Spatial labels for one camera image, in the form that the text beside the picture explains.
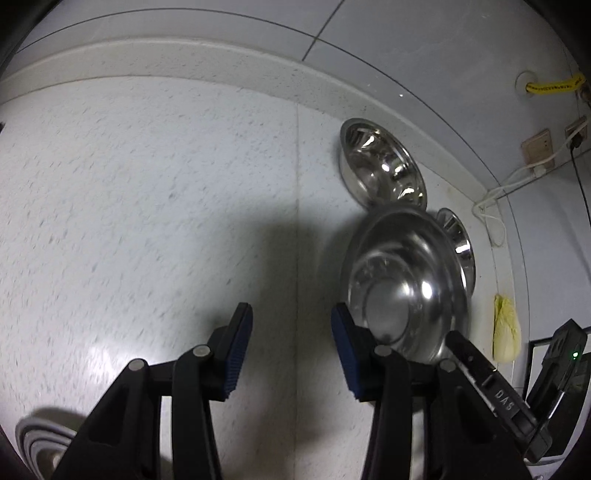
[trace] electrical cord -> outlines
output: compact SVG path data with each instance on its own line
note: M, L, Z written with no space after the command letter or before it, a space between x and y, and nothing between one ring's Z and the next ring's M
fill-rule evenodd
M492 206L499 198L501 198L503 195L507 194L507 189L510 188L516 188L516 187L521 187L529 182L531 182L532 180L536 179L536 178L540 178L542 176L544 176L547 171L544 171L542 173L538 173L536 172L535 168L540 166L540 165L544 165L546 163L548 163L549 161L552 161L556 158L556 156L562 151L564 150L566 147L568 147L569 145L571 145L571 141L578 135L580 137L580 143L583 141L583 137L580 135L580 131L585 128L588 125L589 121L585 120L583 123L581 123L564 141L564 143L562 143L561 146L559 146L558 150L556 150L554 153L552 153L552 155L549 155L547 158L534 162L534 163L530 163L529 165L520 167L516 170L514 170L511 175L509 175L505 181L498 187L495 187L493 189L490 189L488 192L486 192L486 194L484 195L484 197L482 197L480 199L480 201L475 202L474 205L472 206L472 214L478 218L485 226L486 231L488 233L488 238L491 242L491 245L493 245L494 247L502 247L505 244L505 240L507 238L507 228L505 226L505 222L503 222L503 220L495 215L490 215L489 213L486 212L486 209L490 206ZM523 171L526 170L534 170L534 174L530 174L527 177L515 181L513 183L509 183L510 180L512 180L517 174L522 173ZM498 222L501 224L502 228L503 228L503 236L500 242L496 242L495 239L493 238L492 234L491 234L491 230L489 228L488 225L488 220L494 220L495 222Z
M574 174L577 176L577 181L579 182L579 187L581 188L581 193L583 194L583 201L585 202L585 210L587 210L587 220L589 220L589 228L591 228L591 212L589 212L589 203L587 202L587 196L585 195L585 189L583 188L583 182L581 182L581 177L579 175L579 169L577 168L577 163L574 160L574 149L579 148L583 143L583 137L580 133L577 133L574 137L572 142L570 143L570 159L573 161L574 167Z

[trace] black cable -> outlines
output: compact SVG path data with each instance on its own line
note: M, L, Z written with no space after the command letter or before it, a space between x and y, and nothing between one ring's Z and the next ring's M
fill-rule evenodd
M579 187L581 188L581 193L583 194L583 201L585 202L585 209L587 210L587 220L589 220L589 228L591 228L591 213L589 212L589 204L587 202L587 196L585 195L585 189L583 188L583 182L581 182L581 177L579 175L579 169L577 168L577 163L574 160L574 149L581 145L583 138L577 134L573 137L570 142L570 159L573 161L574 173L577 176L577 181L579 182Z

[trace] white cable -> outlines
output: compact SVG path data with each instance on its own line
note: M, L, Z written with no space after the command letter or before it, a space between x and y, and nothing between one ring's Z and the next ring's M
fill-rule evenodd
M472 206L472 213L476 218L478 218L484 224L484 226L486 228L486 232L488 233L488 238L494 247L502 247L503 246L503 244L505 243L505 240L507 238L507 228L505 227L505 224L502 219L500 219L494 215L490 215L490 214L486 213L486 208L489 206L492 206L492 204L488 204L488 203L489 202L496 202L503 194L506 193L506 189L510 189L513 187L520 187L522 185L529 183L531 180L534 180L535 178L540 178L540 177L544 176L547 173L547 171L542 174L538 174L538 172L536 171L534 174L530 174L521 180L518 180L513 183L507 183L507 182L509 182L510 179L512 179L515 175L517 175L518 173L521 173L522 171L533 170L540 165L544 165L544 164L548 163L549 161L554 160L556 158L556 156L570 144L570 141L574 138L574 136L576 134L578 134L583 128L585 128L588 123L589 123L589 121L585 120L582 124L580 124L566 138L564 143L561 146L559 146L558 150L556 150L554 153L552 153L552 155L548 156L547 158L545 158L543 160L540 160L540 161L537 161L534 163L530 163L529 165L526 165L524 167L520 167L520 168L514 170L511 173L511 175L509 175L500 186L490 189L488 192L485 193L484 197L482 197L480 199L480 201L474 203L474 205ZM495 220L495 221L499 222L501 224L501 226L503 227L503 237L502 237L501 243L497 243L493 239L492 234L491 234L491 230L488 227L488 223L487 223L486 219Z

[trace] small metal bowl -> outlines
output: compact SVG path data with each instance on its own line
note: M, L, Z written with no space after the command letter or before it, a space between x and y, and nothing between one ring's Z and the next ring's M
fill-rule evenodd
M457 215L449 208L439 210L436 219L452 240L456 255L466 277L468 297L472 297L476 286L476 261L466 228Z
M385 128L352 118L340 129L340 172L364 207L402 201L427 208L427 190L417 164Z
M353 321L408 360L434 364L450 330L468 334L466 279L452 241L413 205L370 213L349 244L340 285Z

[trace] silver screw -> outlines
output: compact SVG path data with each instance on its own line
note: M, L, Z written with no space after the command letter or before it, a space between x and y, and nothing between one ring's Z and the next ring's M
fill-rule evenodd
M441 360L439 366L442 370L445 370L447 373L453 372L456 369L456 364L447 358L445 360Z
M211 352L212 352L212 349L210 349L207 345L197 345L193 349L193 355L195 355L196 357L199 357L199 358L203 358L204 356L208 356Z
M374 348L374 353L378 356L388 356L392 353L392 349L388 345L378 345Z
M132 372L137 372L138 370L142 370L145 365L145 362L141 358L136 358L132 360L127 365Z

